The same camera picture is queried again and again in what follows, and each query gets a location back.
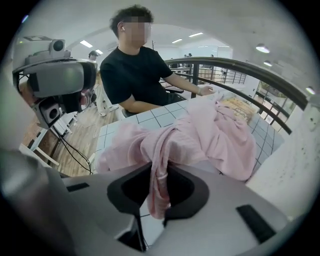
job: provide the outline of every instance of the short sleeve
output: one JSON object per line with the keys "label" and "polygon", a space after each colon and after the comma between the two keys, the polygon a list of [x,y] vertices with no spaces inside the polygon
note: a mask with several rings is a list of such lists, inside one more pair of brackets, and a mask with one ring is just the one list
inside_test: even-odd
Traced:
{"label": "short sleeve", "polygon": [[132,95],[130,87],[117,72],[111,68],[100,69],[101,80],[106,95],[112,104],[118,104],[129,99]]}
{"label": "short sleeve", "polygon": [[159,75],[161,78],[167,78],[173,74],[168,65],[164,62],[164,60],[160,57],[159,53],[156,51],[156,66],[159,71]]}

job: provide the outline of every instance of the camera lens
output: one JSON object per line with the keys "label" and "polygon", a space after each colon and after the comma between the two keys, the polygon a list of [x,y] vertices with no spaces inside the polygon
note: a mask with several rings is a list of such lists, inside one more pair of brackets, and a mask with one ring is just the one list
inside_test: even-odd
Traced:
{"label": "camera lens", "polygon": [[54,108],[50,111],[49,117],[51,119],[55,119],[57,117],[57,114],[58,114],[58,110]]}
{"label": "camera lens", "polygon": [[60,52],[64,48],[64,42],[61,40],[55,41],[53,44],[53,49]]}

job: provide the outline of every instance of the black t-shirt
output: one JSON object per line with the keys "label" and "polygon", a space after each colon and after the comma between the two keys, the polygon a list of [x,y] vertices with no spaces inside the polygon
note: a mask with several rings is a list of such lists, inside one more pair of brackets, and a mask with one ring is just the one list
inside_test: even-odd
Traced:
{"label": "black t-shirt", "polygon": [[136,101],[168,104],[169,93],[159,80],[172,73],[158,52],[147,47],[141,47],[138,55],[116,48],[100,65],[103,87],[112,104],[124,102],[131,95]]}

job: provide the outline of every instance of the pink garment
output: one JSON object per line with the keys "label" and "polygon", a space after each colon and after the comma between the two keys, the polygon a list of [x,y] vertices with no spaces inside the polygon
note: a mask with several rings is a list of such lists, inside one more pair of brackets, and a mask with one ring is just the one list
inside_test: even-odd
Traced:
{"label": "pink garment", "polygon": [[244,181],[252,173],[255,155],[256,142],[246,122],[220,103],[201,98],[173,126],[149,131],[124,122],[98,159],[97,171],[152,162],[147,205],[154,218],[162,219],[170,203],[168,161],[191,165],[209,160],[224,175]]}

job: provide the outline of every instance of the white shoe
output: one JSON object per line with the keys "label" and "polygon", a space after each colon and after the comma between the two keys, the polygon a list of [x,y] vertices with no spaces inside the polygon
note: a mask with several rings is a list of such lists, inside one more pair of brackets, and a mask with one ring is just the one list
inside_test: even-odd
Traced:
{"label": "white shoe", "polygon": [[111,107],[109,107],[109,110],[110,110],[110,112],[112,112],[112,111],[114,111],[114,110],[116,110],[118,108],[119,108],[118,105],[112,105]]}

